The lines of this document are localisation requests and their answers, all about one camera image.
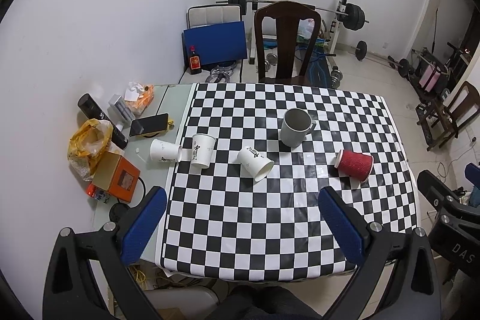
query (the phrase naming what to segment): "black and white tablecloth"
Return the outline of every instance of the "black and white tablecloth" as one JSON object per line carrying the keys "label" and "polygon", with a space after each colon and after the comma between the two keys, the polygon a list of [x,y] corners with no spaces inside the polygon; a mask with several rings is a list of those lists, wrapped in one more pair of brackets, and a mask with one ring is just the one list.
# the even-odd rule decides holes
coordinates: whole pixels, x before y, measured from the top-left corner
{"label": "black and white tablecloth", "polygon": [[[287,109],[308,111],[318,126],[297,148],[279,141]],[[208,169],[182,161],[167,183],[160,265],[171,271],[243,281],[292,281],[351,270],[317,206],[333,187],[367,222],[395,232],[416,226],[410,172],[383,98],[348,91],[265,84],[198,84],[181,136],[217,145]],[[251,146],[275,162],[254,184],[236,162]],[[369,153],[365,183],[334,167],[340,149]]]}

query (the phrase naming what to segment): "floor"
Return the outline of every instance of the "floor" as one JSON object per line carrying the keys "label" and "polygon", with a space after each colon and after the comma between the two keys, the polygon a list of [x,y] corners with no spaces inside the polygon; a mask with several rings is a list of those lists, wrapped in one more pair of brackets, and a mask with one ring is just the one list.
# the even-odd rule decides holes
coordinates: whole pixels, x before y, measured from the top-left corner
{"label": "floor", "polygon": [[[356,91],[366,94],[381,95],[385,98],[395,125],[400,134],[400,139],[405,148],[407,160],[415,177],[423,170],[430,170],[437,174],[439,163],[445,167],[450,164],[450,157],[444,148],[442,151],[427,152],[427,144],[421,130],[416,124],[418,121],[415,107],[419,104],[418,96],[409,82],[400,77],[396,70],[386,67],[378,62],[365,58],[359,62],[354,55],[348,52],[337,51],[334,59],[339,70],[343,73],[340,90]],[[273,76],[275,67],[269,72]],[[242,82],[258,82],[255,65],[244,62]],[[455,189],[455,177],[449,174],[446,185]],[[419,196],[421,225],[427,233],[430,232],[435,214],[433,207],[421,195]],[[382,297],[393,266],[385,267],[377,288],[365,308],[363,317],[372,314],[378,301]],[[284,283],[283,286],[291,290],[298,298],[311,306],[320,314],[324,314],[335,301],[350,279],[350,275],[318,278],[296,283]]]}

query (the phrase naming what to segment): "black pants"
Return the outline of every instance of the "black pants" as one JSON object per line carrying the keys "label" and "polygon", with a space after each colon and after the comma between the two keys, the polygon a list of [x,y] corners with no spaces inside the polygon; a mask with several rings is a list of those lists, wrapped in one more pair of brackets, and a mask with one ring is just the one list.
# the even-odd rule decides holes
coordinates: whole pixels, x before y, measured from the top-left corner
{"label": "black pants", "polygon": [[241,320],[268,314],[299,315],[321,319],[317,312],[280,286],[256,290],[237,286],[205,320]]}

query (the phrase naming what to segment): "red cup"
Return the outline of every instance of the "red cup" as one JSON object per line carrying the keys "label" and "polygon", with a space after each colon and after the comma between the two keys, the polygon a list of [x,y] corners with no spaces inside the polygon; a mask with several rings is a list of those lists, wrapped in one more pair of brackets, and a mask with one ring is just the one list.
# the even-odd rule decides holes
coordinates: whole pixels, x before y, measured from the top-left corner
{"label": "red cup", "polygon": [[360,152],[340,150],[335,160],[335,168],[339,171],[365,182],[374,167],[374,157]]}

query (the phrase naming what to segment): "smartphone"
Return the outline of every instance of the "smartphone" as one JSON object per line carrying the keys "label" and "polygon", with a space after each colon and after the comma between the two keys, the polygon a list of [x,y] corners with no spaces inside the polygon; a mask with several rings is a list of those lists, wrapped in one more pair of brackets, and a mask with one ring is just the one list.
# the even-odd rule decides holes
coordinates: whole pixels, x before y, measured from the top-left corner
{"label": "smartphone", "polygon": [[130,136],[150,136],[163,132],[169,127],[168,113],[133,120],[130,126]]}

